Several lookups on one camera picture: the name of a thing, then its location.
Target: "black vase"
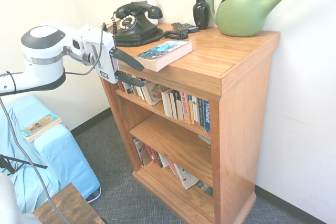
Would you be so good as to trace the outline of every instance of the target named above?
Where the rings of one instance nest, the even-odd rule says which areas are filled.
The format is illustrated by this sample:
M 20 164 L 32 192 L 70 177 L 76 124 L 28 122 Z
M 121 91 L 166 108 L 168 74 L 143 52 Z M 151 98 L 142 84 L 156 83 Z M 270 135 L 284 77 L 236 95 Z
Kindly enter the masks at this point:
M 205 0 L 196 0 L 196 4 L 193 7 L 193 15 L 196 26 L 199 30 L 208 28 L 210 19 L 210 6 Z

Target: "remote control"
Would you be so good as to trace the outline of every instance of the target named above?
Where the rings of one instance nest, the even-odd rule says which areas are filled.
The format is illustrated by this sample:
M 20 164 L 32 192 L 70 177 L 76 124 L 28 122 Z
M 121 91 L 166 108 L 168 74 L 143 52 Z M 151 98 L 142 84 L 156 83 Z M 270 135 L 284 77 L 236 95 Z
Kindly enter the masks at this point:
M 180 22 L 175 22 L 175 23 L 172 23 L 172 26 L 176 31 L 179 31 L 182 33 L 195 33 L 198 31 L 197 26 L 193 26 L 188 23 L 181 24 Z

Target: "gray carpet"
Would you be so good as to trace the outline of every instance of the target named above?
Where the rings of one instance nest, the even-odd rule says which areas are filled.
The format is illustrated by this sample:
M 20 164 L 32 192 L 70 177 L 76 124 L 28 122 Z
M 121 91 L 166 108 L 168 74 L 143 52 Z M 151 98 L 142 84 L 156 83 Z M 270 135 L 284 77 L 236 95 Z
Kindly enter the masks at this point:
M 91 203 L 108 224 L 183 224 L 160 200 L 132 176 L 132 165 L 110 116 L 76 138 L 101 184 L 102 194 Z M 244 224 L 302 224 L 257 198 Z

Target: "rotary dial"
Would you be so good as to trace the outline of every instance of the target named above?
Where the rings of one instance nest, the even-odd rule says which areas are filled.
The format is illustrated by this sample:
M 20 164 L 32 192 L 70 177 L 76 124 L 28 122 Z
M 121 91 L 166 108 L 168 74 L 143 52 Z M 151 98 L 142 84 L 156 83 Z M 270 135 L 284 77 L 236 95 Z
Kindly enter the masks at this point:
M 136 18 L 133 15 L 128 15 L 120 21 L 119 23 L 120 30 L 127 31 L 131 29 L 136 22 L 137 22 Z

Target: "bookshelf top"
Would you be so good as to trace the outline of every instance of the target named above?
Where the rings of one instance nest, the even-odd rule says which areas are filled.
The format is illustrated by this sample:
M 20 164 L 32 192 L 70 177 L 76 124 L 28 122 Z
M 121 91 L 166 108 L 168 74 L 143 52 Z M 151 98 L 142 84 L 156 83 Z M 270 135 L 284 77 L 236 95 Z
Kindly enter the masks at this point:
M 159 28 L 172 30 L 170 24 L 159 24 Z M 212 27 L 189 34 L 193 51 L 159 72 L 137 71 L 119 61 L 120 70 L 203 99 L 219 101 L 230 85 L 275 51 L 279 37 L 280 33 L 276 31 L 261 31 L 251 37 L 230 37 Z M 120 49 L 136 56 L 165 41 L 167 39 Z

